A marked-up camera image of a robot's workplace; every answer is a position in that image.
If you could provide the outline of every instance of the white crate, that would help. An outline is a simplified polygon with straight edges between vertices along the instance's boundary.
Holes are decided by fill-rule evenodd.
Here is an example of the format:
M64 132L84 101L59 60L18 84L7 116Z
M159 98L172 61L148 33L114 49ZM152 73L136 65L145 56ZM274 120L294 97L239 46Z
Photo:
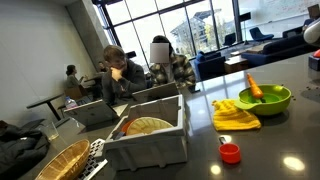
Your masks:
M153 131L151 134L123 136L111 139L113 132L132 119L155 117L165 120L174 127ZM104 145L105 158L115 170L157 166L186 162L187 144L182 95L132 106L129 115L122 118L110 133Z

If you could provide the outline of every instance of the blue chair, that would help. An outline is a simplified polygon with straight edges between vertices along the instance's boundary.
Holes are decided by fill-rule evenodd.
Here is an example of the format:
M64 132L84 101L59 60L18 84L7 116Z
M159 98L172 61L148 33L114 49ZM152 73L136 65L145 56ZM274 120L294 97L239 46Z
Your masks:
M233 43L236 42L236 33L228 34L224 37L224 46L231 46Z
M270 40L274 37L273 34L263 35L258 27L250 29L250 34L252 36L252 39L258 42Z

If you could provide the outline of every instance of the ceiling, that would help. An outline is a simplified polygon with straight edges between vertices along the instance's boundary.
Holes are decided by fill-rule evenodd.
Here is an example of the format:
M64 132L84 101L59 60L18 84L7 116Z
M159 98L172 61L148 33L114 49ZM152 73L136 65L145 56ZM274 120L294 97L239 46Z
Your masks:
M49 1L63 5L63 6L67 6L79 0L49 0Z

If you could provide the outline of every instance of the laptop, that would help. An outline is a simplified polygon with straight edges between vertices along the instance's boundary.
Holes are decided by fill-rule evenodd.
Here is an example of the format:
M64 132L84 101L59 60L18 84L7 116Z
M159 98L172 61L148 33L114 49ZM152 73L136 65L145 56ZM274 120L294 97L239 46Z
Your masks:
M120 118L127 105L112 108L103 100L87 103L72 109L64 110L68 116L76 119L84 126L90 126Z
M179 90L175 82L164 84L161 86L153 87L143 91L138 91L132 93L134 100L139 103L145 103L149 101L154 101L162 98L167 98L171 96L179 95Z

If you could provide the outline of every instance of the black jacket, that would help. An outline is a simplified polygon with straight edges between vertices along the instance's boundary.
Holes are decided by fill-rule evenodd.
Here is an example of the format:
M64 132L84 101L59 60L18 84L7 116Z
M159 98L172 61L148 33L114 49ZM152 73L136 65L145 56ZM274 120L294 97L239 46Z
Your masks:
M0 179L17 179L47 154L49 141L39 130L0 121Z

